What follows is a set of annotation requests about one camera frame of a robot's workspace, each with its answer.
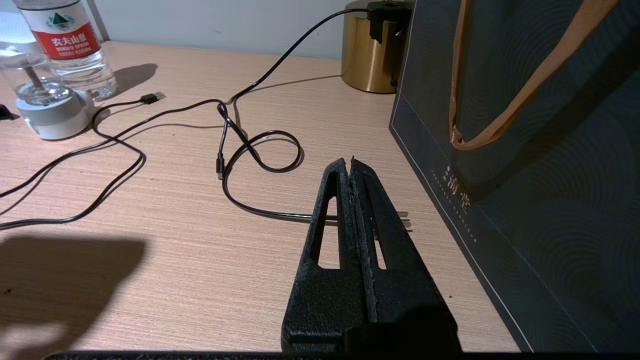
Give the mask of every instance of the water bottle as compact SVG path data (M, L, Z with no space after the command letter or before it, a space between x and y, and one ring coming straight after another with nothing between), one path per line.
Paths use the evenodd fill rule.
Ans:
M115 93L113 71L80 0L13 2L67 86L87 91L96 101Z

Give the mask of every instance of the black cord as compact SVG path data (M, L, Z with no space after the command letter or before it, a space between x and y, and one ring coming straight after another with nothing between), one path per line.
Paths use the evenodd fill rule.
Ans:
M307 32L304 33L304 35L302 35L298 39L298 41L296 41L289 48L289 50L287 50L278 59L278 61L276 61L275 64L273 64L273 66L269 70L267 70L267 72L265 72L264 75L262 75L262 77L260 79L258 79L256 82L252 83L251 85L247 86L244 90L240 91L239 93L233 95L231 97L231 99L229 99L229 102L227 104L233 104L235 106L237 101L238 101L238 99L240 99L242 96L246 95L248 92L253 90L256 86L260 85L264 80L266 80L271 75L271 73L273 73L280 66L280 64L295 50L295 48L297 48L298 45L300 45L300 43L302 43L302 41L304 41L304 39L306 39L309 35L313 34L313 32L317 28L322 26L325 22L333 19L334 17L340 16L340 15L344 15L346 13L366 12L366 11L367 11L367 9L365 9L365 8L347 9L347 10L342 10L342 11L339 11L337 13L331 14L331 15L325 17L324 19L320 20L320 22L318 22L316 25L314 25L309 30L307 30ZM220 138L220 149L218 150L218 159L223 159L222 150L223 150L223 148L225 146L225 138L227 137L227 125L228 125L228 122L225 121L225 127L222 129L222 137ZM223 174L224 173L224 168L219 168L217 170L218 170L219 174Z
M259 86L266 78L268 78L271 73L273 73L273 71L275 71L275 69L280 66L280 64L286 59L286 57L288 57L288 55L290 55L293 50L300 45L300 43L309 36L309 34L313 33L319 26L321 26L322 24L324 24L325 22L329 21L330 19L345 14L345 13L350 13L350 12L366 12L366 9L348 9L348 10L343 10L337 13L334 13L333 15L324 18L323 20L321 20L320 22L318 22L315 26L313 26L312 28L310 28L304 35L302 35L302 37L300 37L298 39L298 41L296 41L290 48L289 50L287 50L286 53L284 53L280 59L278 59L278 61L276 61L276 63L260 78L258 79L256 82L252 83L250 86L247 86L244 90L238 92L237 94L235 94L230 100L229 100L229 104L233 104L234 106L237 103L237 100L242 97L243 95L249 93L251 90L253 90L256 86ZM81 213L74 215L72 217L68 217L68 218L62 218L62 219L47 219L47 218L31 218L31 219L25 219L25 220L17 220L17 221L13 221L13 222L5 222L5 223L0 223L0 231L2 230L6 230L6 229L11 229L14 227L21 227L21 226L27 226L27 225L35 225L35 224L65 224L68 222L73 222L75 220L79 220L83 217L85 217L86 215L89 215L93 210L95 210L98 206L100 206L100 204L102 204L103 201L105 201L109 195L111 195L113 193L113 190L115 190L116 188L118 188L124 181L126 181L129 177L133 176L139 169L142 168L142 166L145 164L146 160L147 160L147 156L144 152L142 152L140 149L136 148L135 146L127 143L124 140L121 140L120 137L127 134L128 132L132 131L133 129L136 129L150 121L153 121L159 117L162 117L164 115L167 115L169 113L177 113L177 112L182 112L182 111L187 111L193 108L196 108L198 106L201 105L205 105L205 104L209 104L212 102L216 102L218 103L218 112L220 113L220 115L224 118L225 120L225 125L223 128L223 132L222 132L222 137L220 140L220 147L219 147L219 151L218 151L218 160L216 162L216 171L219 174L219 176L222 179L222 189L223 192L225 193L225 195L227 196L227 198L236 206L249 211L250 213L256 214L256 215L262 215L265 217L270 217L270 218L277 218L277 219L282 219L282 220L293 220L293 221L305 221L308 222L311 219L310 214L296 214L296 213L282 213L282 212L276 212L276 211L268 211L268 210L262 210L262 209L257 209L257 208L253 208L251 206L248 206L246 204L243 204L241 202L239 202L238 200L235 200L235 198L233 198L233 196L231 196L229 190L228 190L228 176L231 173L231 169L233 167L233 164L236 163L236 161L238 160L238 158L244 153L244 151L248 151L251 156L253 157L253 159L258 163L258 165L260 165L260 167L262 167L264 170L270 171L270 172L277 172L277 173L282 173L282 172L288 172L293 170L294 168L296 168L298 166L298 163L301 160L302 157L302 146L300 145L300 142L298 141L298 139L295 138L295 136L293 136L292 134L286 132L286 131L281 131L281 130L270 130L270 131L266 131L264 133L258 134L256 136L254 136L251 139L247 139L247 137L242 133L242 131L240 130L240 128L233 122L233 120L231 120L231 118L228 115L228 110L227 110L227 106L226 104L219 100L219 99L209 99L209 100L204 100L204 101L200 101L196 104L190 105L190 106L186 106L184 108L180 108L180 109L174 109L174 110L167 110L167 111L163 111L161 113L158 113L146 120L143 120L129 128L127 128L124 131L121 131L120 133L118 133L115 136L111 136L111 135L107 135L102 133L99 129L98 129L98 123L96 122L96 120L98 119L98 117L100 116L100 114L103 111L106 111L110 108L113 108L115 106L125 106L125 105L132 105L132 104L152 104L153 102L156 102L160 99L162 99L164 97L164 95L162 93L156 93L156 94L148 94L148 95L144 95L143 97L140 98L140 100L137 101L129 101L129 102L118 102L118 103L114 103L114 104L110 104L107 106L104 106L100 109L98 109L95 114L93 115L92 119L91 119L91 125L92 125L92 129L95 133L97 133L99 136L105 138L105 140L103 142L94 144L94 145L90 145L87 147L83 147L81 149L77 149L71 152L68 152L65 155L60 156L59 158L53 160L52 162L50 162L49 164L45 165L44 167L42 167L40 170L38 170L35 174L33 174L27 181L24 181L22 184L7 190L3 193L0 193L0 198L2 197L6 197L14 192L17 192L23 188L25 188L26 186L28 186L29 184L33 183L34 181L36 181L35 185L32 187L32 189L30 189L28 191L27 194L25 194L25 196L21 197L18 202L22 201L26 196L29 195L29 193L31 193L36 186L38 186L40 184L40 182L42 182L43 178L57 165L59 165L60 163L62 163L63 161L72 158L74 156L80 155L80 154L86 154L87 152L92 152L92 151L96 151L99 149L103 149L103 147L105 147L107 144L110 144L111 142L115 142L118 143L120 145L126 146L127 148L129 148L130 150L136 152L138 154L138 159L126 170L124 170L120 175L118 175L114 180L112 180L106 187L105 189L103 189L103 191L100 193L100 195ZM233 156L230 158L229 162L227 163L227 165L225 166L224 164L224 157L223 157L223 148L224 148L224 143L225 143L225 139L227 136L227 129L228 127L231 127L236 134L238 135L238 137L240 137L241 141L242 141L242 146L240 146L240 148L238 148L238 150L236 150L236 152L233 154ZM264 162L262 162L262 160L260 159L258 153L256 152L256 150L254 149L253 145L255 142L258 142L260 139L264 138L265 136L271 136L271 135L282 135L285 136L287 138L289 138L295 145L296 148L298 150L298 154L296 156L296 158L294 159L294 161L282 168L273 168L273 167L269 167L268 165L266 165ZM6 211L3 211L2 214L6 213L7 211L11 210L13 207L15 206L12 205L9 209L7 209ZM327 216L326 217L327 220L329 221L335 221L337 219L337 217L335 216Z

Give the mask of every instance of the wooden desk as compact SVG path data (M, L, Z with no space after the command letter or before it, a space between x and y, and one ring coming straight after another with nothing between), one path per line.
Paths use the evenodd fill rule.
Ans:
M101 124L111 134L163 110L226 100L278 58L113 42L104 48L121 87L128 88L105 104L167 95L152 105L116 109ZM337 60L293 57L263 90L239 101L249 135L288 131L300 140L305 159L295 171L271 174L244 156L231 175L231 192L258 208L306 213L325 166L355 156L375 169L396 208L410 212L411 237L458 322L463 348L517 350L387 129L394 96L352 89L337 77L339 70ZM0 81L1 102L17 112L13 92ZM148 156L144 168L91 215L0 233L0 347L20 354L16 358L65 348L280 350L307 225L254 216L225 198L215 174L221 125L214 105L157 119L130 139ZM46 142L22 119L2 121L0 189L98 141L87 132ZM227 158L239 144L228 137ZM295 155L283 142L259 151L274 166ZM135 159L113 146L69 160L1 219L74 215ZM0 208L19 196L0 199ZM335 228L325 234L321 257L324 265L337 264ZM42 342L37 347L35 338Z

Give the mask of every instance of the gift bag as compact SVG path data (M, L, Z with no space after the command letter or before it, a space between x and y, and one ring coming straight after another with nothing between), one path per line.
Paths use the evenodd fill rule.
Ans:
M417 0L390 130L525 351L640 352L640 1Z

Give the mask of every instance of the bag handle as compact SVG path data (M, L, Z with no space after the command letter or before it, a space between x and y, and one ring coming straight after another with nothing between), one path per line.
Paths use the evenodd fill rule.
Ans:
M509 129L520 110L529 102L537 89L576 52L607 14L618 4L618 0L582 0L580 8L578 8L556 47L540 63L540 66L513 98L509 106L475 138L466 142L462 139L462 134L456 127L456 120L462 47L465 42L465 27L468 22L471 3L472 0L461 0L456 34L453 39L453 67L451 72L451 96L449 98L449 138L453 147L458 150L477 149L499 139Z

